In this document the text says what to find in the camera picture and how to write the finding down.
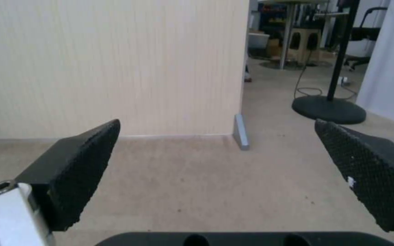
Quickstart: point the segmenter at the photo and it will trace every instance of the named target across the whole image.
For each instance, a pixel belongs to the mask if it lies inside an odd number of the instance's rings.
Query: table
[[[287,59],[288,46],[290,42],[291,29],[293,28],[294,18],[296,15],[296,4],[299,3],[326,3],[327,0],[259,0],[258,3],[267,4],[286,4],[287,5],[287,20],[285,24],[284,40],[282,46],[282,54],[280,55],[281,70],[284,69],[285,61]]]
[[[349,16],[349,13],[344,13],[344,12],[326,13],[326,14],[315,14],[314,16],[325,18],[325,26],[323,27],[322,40],[320,41],[320,48],[324,48],[328,41],[328,36],[331,36],[332,34],[332,26],[333,26],[332,19],[338,17],[347,17]]]

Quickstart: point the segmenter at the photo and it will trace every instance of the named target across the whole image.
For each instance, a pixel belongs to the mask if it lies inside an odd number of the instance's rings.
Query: textured rubber pad
[[[394,231],[394,143],[317,120],[316,133],[352,190],[386,232]]]
[[[60,139],[16,178],[33,187],[52,231],[65,231],[79,221],[107,167],[119,129],[119,120],[113,120]]]

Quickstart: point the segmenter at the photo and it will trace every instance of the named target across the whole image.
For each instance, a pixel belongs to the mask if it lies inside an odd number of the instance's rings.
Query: beige carpet
[[[254,81],[244,88],[250,151],[239,151],[230,136],[121,139],[81,221],[55,234],[58,245],[149,230],[358,231],[394,241],[350,191],[313,121],[291,110],[300,72],[259,62],[250,61]],[[302,85],[327,89],[331,72],[309,68]],[[359,87],[362,73],[348,74]],[[394,122],[372,114],[352,128],[394,141]],[[51,144],[0,142],[0,180],[16,176]]]

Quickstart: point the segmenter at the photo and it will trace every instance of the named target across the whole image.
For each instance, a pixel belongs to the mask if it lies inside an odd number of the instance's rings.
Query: black cable
[[[343,81],[341,82],[341,88],[345,89],[346,91],[352,92],[352,95],[350,95],[349,97],[346,97],[346,98],[336,98],[336,99],[349,100],[349,99],[353,98],[354,96],[358,95],[357,92],[345,87],[343,84]]]
[[[313,88],[313,87],[301,87],[301,88],[298,88],[299,83],[300,83],[300,78],[302,78],[302,75],[303,75],[303,73],[306,70],[306,65],[310,61],[312,53],[313,53],[313,50],[310,50],[310,54],[308,55],[308,58],[306,58],[305,65],[303,65],[302,72],[300,72],[299,78],[297,79],[296,87],[294,88],[294,94],[293,94],[294,99],[296,99],[296,92],[302,93],[302,94],[304,94],[306,96],[313,96],[313,95],[308,94],[306,92],[302,92],[301,90],[316,90],[316,91],[319,91],[319,94],[314,95],[314,96],[320,96],[320,95],[323,94],[323,91],[321,89],[319,89],[319,88]]]
[[[328,11],[329,2],[330,2],[330,0],[328,0],[328,2],[327,2],[327,4],[326,4],[326,11],[325,11],[325,14],[324,14],[324,19],[325,19],[325,21],[326,21],[326,15],[327,15],[327,11]],[[299,83],[300,83],[300,79],[302,78],[302,75],[303,75],[303,73],[304,73],[305,70],[306,70],[306,65],[307,65],[308,62],[310,61],[310,58],[311,58],[311,54],[312,54],[312,53],[313,53],[313,50],[310,50],[310,54],[308,55],[308,58],[306,58],[305,65],[304,65],[303,68],[302,68],[302,72],[300,72],[299,78],[297,79],[296,87],[294,88],[294,94],[293,94],[294,99],[296,99],[296,92],[299,92],[299,93],[301,93],[301,94],[304,94],[305,96],[320,96],[320,95],[323,94],[323,91],[322,91],[320,88],[314,88],[314,87],[301,87],[301,88],[298,88]],[[345,87],[343,81],[341,81],[341,88],[343,88],[343,89],[346,90],[346,91],[351,92],[352,95],[350,95],[350,96],[347,97],[347,98],[336,98],[336,99],[349,100],[349,99],[353,98],[354,96],[358,95],[357,92],[355,92],[355,91],[353,91],[353,90],[351,90],[351,89]],[[316,94],[316,95],[311,95],[311,94],[308,94],[308,93],[306,93],[306,92],[302,92],[301,90],[316,90],[316,91],[319,91],[319,93]]]
[[[325,14],[324,14],[325,22],[326,22],[326,17],[327,17],[327,14],[328,14],[329,2],[330,2],[330,0],[328,0],[327,3],[326,3],[326,9],[325,9]],[[311,58],[311,54],[312,53],[313,53],[313,50],[311,49],[310,50],[310,54],[308,55],[308,58],[306,58],[305,65],[302,68],[302,72],[300,72],[299,78],[297,79],[296,87],[294,88],[294,93],[293,93],[294,99],[296,99],[296,92],[304,94],[305,96],[320,96],[320,95],[323,94],[323,91],[320,88],[314,88],[314,87],[301,87],[301,88],[298,88],[299,83],[300,83],[300,79],[302,78],[302,75],[303,75],[303,73],[306,70],[306,65],[308,64],[308,62],[310,62],[310,58]],[[306,92],[302,92],[302,90],[316,90],[316,91],[319,91],[319,94],[311,95],[311,94],[308,94]]]

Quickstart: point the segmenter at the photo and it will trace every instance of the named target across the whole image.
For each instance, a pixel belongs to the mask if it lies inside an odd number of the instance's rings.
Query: round black base
[[[294,111],[310,119],[332,121],[336,124],[358,124],[366,120],[366,111],[342,99],[328,101],[325,96],[296,98],[291,105]]]

